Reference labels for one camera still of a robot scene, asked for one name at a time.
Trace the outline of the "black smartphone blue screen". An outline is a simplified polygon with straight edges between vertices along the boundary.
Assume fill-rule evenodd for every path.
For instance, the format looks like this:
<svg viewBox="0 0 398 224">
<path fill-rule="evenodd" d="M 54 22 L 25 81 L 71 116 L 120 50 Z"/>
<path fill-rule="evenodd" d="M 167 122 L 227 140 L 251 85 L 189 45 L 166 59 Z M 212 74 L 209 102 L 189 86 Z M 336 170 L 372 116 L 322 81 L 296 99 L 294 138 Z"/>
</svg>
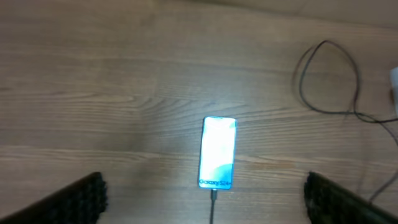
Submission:
<svg viewBox="0 0 398 224">
<path fill-rule="evenodd" d="M 237 121 L 234 118 L 207 116 L 201 135 L 198 186 L 229 190 L 233 185 Z"/>
</svg>

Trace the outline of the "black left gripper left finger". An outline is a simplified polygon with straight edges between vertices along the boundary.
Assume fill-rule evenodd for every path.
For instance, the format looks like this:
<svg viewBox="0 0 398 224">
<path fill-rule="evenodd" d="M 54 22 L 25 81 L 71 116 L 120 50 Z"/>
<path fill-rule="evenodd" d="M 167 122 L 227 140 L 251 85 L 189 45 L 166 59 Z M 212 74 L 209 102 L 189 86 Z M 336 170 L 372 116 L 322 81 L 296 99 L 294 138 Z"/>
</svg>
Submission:
<svg viewBox="0 0 398 224">
<path fill-rule="evenodd" d="M 108 206 L 107 185 L 100 172 L 62 188 L 1 219 L 1 224 L 96 223 Z"/>
</svg>

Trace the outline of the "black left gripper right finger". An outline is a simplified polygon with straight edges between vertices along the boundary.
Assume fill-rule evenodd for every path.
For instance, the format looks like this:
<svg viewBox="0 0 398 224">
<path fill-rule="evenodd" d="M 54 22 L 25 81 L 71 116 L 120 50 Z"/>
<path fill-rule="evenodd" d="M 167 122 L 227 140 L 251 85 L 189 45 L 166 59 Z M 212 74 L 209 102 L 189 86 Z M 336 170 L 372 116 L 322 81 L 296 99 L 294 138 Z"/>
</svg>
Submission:
<svg viewBox="0 0 398 224">
<path fill-rule="evenodd" d="M 397 217 L 316 172 L 304 183 L 304 202 L 312 224 L 397 224 Z"/>
</svg>

